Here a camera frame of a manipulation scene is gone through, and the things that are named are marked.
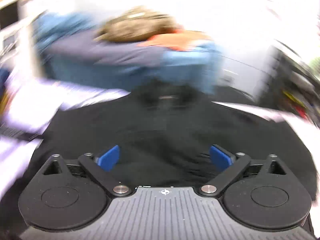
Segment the black surface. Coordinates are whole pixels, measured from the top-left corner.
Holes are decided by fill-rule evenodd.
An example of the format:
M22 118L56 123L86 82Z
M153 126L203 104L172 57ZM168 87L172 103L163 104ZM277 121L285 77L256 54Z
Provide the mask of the black surface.
M285 175L270 173L274 161ZM310 195L278 158L269 158L256 177L232 184L223 203L238 221L270 230L302 226L311 208Z
M16 234L11 234L10 232L0 232L1 240L21 240L21 238Z
M19 20L18 2L14 2L0 9L0 30Z
M87 176L100 187L102 187L110 197L127 196L132 193L131 189L126 193L118 194L113 191L113 188L119 185L125 186L124 183L119 182L113 178L109 172L105 172L102 168L88 156L81 155L78 161Z
M26 223L45 230L82 227L94 220L106 204L103 189L89 179L74 177L61 157L51 157L19 198Z
M238 89L229 86L216 86L214 88L214 95L212 100L216 102L243 104L249 106L255 106L256 103L253 99Z
M248 155L241 156L233 165L206 183L207 185L214 185L217 188L214 193L201 192L201 194L204 196L219 197L229 185L242 176L249 167L250 162L251 158Z
M19 192L49 156L60 153L77 159L86 152L103 154L116 144L121 149L120 160L111 173L130 187L198 188L218 174L208 155L210 145L218 144L229 152L244 152L254 159L277 154L315 199L316 169L311 154L286 122L269 122L213 104L198 92L187 107L163 109L160 115L139 99L158 86L141 87L130 96L111 102L58 111L45 132L49 138L35 151L24 177L1 200L0 224L17 231L25 226L17 223L22 221L17 209ZM149 101L157 101L149 95ZM304 228L312 229L309 220Z
M312 222L311 222L311 217L310 214L308 215L306 222L304 223L304 225L302 226L302 228L304 230L306 230L307 232L310 232L311 235L314 235L315 232L313 230L313 226L312 226Z

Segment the white wall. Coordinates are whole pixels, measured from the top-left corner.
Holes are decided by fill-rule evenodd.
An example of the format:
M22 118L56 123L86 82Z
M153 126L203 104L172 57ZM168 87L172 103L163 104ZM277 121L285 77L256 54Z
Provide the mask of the white wall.
M269 73L269 48L279 39L305 62L320 54L317 15L320 0L45 0L51 11L84 11L97 23L137 5L168 13L189 30L208 33L225 60L221 77L258 96Z
M150 8L158 9L163 12L174 15L177 20L185 25L188 29L198 29L212 32L211 34L216 34L214 38L219 39L217 36L222 32L220 27L223 26L223 21L227 22L228 29L233 29L234 31L229 33L224 33L224 35L234 35L239 28L243 27L241 30L242 38L245 38L244 34L252 33L252 28L254 28L253 23L261 26L262 32L264 28L268 28L269 25L263 24L263 21L254 20L254 14L249 10L247 13L241 16L239 14L239 6L234 7L234 3L226 3L226 0L45 0L47 7L51 11L58 11L60 13L68 13L71 11L86 11L93 15L97 22L101 22L109 17L116 16L122 11L140 4L145 4ZM320 0L271 0L273 2L273 7L279 13L282 20L282 25L280 26L281 31L277 35L277 38L285 41L289 46L298 51L302 57L308 61L316 53L318 43L318 37L316 35L316 16L319 13L319 1ZM228 16L224 13L221 15L222 10L219 10L219 6L228 7L231 12ZM267 29L267 32L275 31L274 26L271 26L272 30ZM257 27L253 31L255 35L259 35Z

